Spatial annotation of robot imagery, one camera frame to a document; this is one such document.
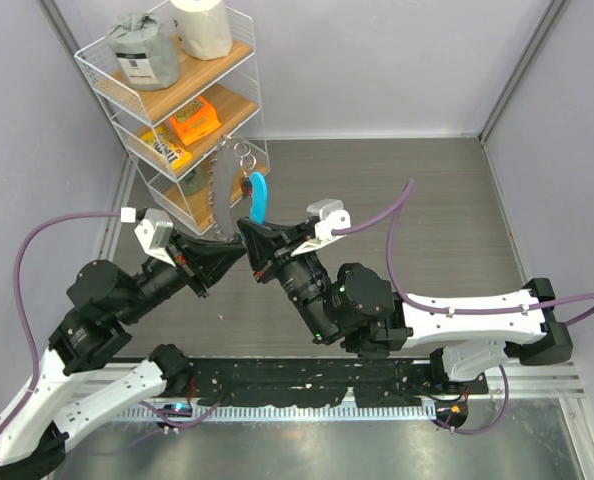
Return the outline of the metal key organizer blue handle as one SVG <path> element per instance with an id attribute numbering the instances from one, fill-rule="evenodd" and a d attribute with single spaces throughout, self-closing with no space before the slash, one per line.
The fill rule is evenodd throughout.
<path id="1" fill-rule="evenodd" d="M 269 191 L 261 168 L 264 167 L 263 154 L 247 140 L 225 135 L 221 138 L 210 160 L 211 178 L 208 182 L 208 204 L 212 217 L 215 237 L 225 240 L 236 234 L 235 222 L 231 218 L 233 192 L 251 201 L 248 218 L 257 223 L 266 219 Z M 244 197 L 240 180 L 249 176 L 252 181 L 252 194 Z"/>

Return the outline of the red key tag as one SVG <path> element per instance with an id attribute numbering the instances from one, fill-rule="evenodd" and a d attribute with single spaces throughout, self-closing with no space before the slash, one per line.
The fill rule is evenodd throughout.
<path id="1" fill-rule="evenodd" d="M 242 176 L 240 180 L 240 186 L 244 197 L 249 197 L 252 194 L 252 181 L 249 176 Z"/>

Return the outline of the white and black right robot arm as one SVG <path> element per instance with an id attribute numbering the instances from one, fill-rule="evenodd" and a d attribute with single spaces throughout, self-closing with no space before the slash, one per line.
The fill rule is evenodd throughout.
<path id="1" fill-rule="evenodd" d="M 317 253 L 342 238 L 350 225 L 346 212 L 337 223 L 310 218 L 286 226 L 241 218 L 237 225 L 256 281 L 279 282 L 314 343 L 339 343 L 370 358 L 432 344 L 429 380 L 440 393 L 453 393 L 510 359 L 547 366 L 572 357 L 568 327 L 556 320 L 552 306 L 535 304 L 540 289 L 550 285 L 546 279 L 480 297 L 480 307 L 470 309 L 465 298 L 398 293 L 358 262 L 343 264 L 330 278 Z"/>

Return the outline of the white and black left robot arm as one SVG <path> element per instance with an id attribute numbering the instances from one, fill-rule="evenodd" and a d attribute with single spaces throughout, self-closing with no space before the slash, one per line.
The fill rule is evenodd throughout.
<path id="1" fill-rule="evenodd" d="M 126 376 L 83 399 L 71 398 L 129 343 L 126 326 L 185 288 L 206 297 L 244 253 L 239 235 L 210 241 L 174 233 L 163 256 L 149 257 L 134 275 L 108 260 L 86 264 L 67 291 L 72 309 L 29 381 L 0 413 L 0 479 L 42 479 L 127 407 L 191 392 L 189 358 L 175 345 L 161 344 Z"/>

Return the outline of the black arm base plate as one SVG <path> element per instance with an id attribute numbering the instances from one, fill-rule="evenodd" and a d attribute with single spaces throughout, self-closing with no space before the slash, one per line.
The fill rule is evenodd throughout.
<path id="1" fill-rule="evenodd" d="M 148 358 L 181 376 L 165 381 L 165 398 L 193 393 L 201 406 L 333 407 L 348 392 L 360 408 L 419 406 L 421 396 L 489 392 L 482 374 L 469 384 L 440 383 L 430 364 L 397 358 L 187 358 L 161 352 Z"/>

